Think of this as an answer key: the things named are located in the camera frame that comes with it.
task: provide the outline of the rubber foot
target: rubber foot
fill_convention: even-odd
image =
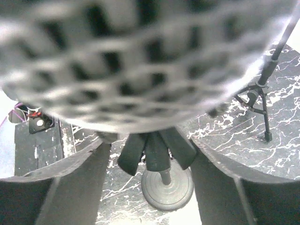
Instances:
[[[171,183],[164,185],[158,172],[145,170],[142,176],[142,193],[146,201],[160,211],[174,211],[183,208],[191,199],[194,183],[190,169],[182,170],[171,161]]]
[[[267,142],[270,142],[273,140],[272,138],[272,133],[264,132],[264,138],[266,139]]]

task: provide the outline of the white mesh object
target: white mesh object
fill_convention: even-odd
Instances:
[[[0,84],[86,128],[166,128],[250,80],[295,2],[14,1],[2,7]]]

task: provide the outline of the circular base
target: circular base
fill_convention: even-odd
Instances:
[[[145,170],[142,176],[142,193],[146,201],[161,211],[174,211],[184,207],[194,191],[192,174],[189,169],[182,170],[180,165],[171,161],[171,183],[164,185],[158,172]]]

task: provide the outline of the stand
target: stand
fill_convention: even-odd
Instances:
[[[176,160],[170,159],[168,149]],[[134,176],[143,154],[147,169],[141,185],[147,202],[161,211],[184,207],[194,191],[188,167],[197,156],[195,148],[174,127],[146,134],[130,134],[118,164]]]
[[[273,55],[269,59],[269,61],[265,64],[265,66],[262,69],[262,74],[258,81],[256,81],[253,84],[249,84],[247,87],[243,88],[237,95],[235,95],[235,99],[238,100],[243,106],[247,106],[250,111],[261,114],[264,116],[264,123],[266,130],[264,132],[265,140],[267,142],[272,141],[272,133],[270,132],[270,125],[269,125],[269,115],[268,115],[268,108],[267,108],[267,95],[269,93],[269,87],[267,86],[268,78],[273,74],[277,64],[278,64],[278,58],[280,56],[280,53],[282,49],[284,48],[288,38],[290,37],[292,31],[294,30],[297,21],[299,18],[292,18],[291,22],[286,27],[284,34],[277,45]],[[241,99],[238,95],[248,91],[247,96],[249,98],[248,102],[245,102],[243,99]],[[254,108],[254,104],[256,103],[258,97],[262,98],[262,110]]]

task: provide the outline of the tripod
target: tripod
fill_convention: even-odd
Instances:
[[[250,111],[264,116],[264,124],[266,128],[264,132],[264,136],[267,142],[272,141],[272,133],[270,132],[269,115],[268,115],[267,100],[266,100],[267,95],[269,93],[269,87],[267,86],[267,81],[269,77],[271,77],[271,75],[273,74],[278,64],[278,58],[280,56],[280,53],[284,48],[292,31],[294,30],[298,20],[299,18],[296,18],[296,20],[293,18],[291,19],[274,53],[272,54],[271,58],[265,63],[259,80],[252,84],[249,84],[247,87],[240,90],[239,93],[234,96],[235,99],[238,100],[243,106],[247,106]],[[247,96],[249,98],[248,102],[245,102],[243,99],[239,97],[239,94],[246,91],[247,91]],[[254,104],[256,103],[259,96],[262,98],[262,110],[254,108]]]
[[[142,176],[142,192],[147,202],[161,211],[184,207],[193,195],[194,183],[188,168],[197,156],[196,148],[174,127],[130,134],[118,164],[135,176],[142,156],[146,167]]]

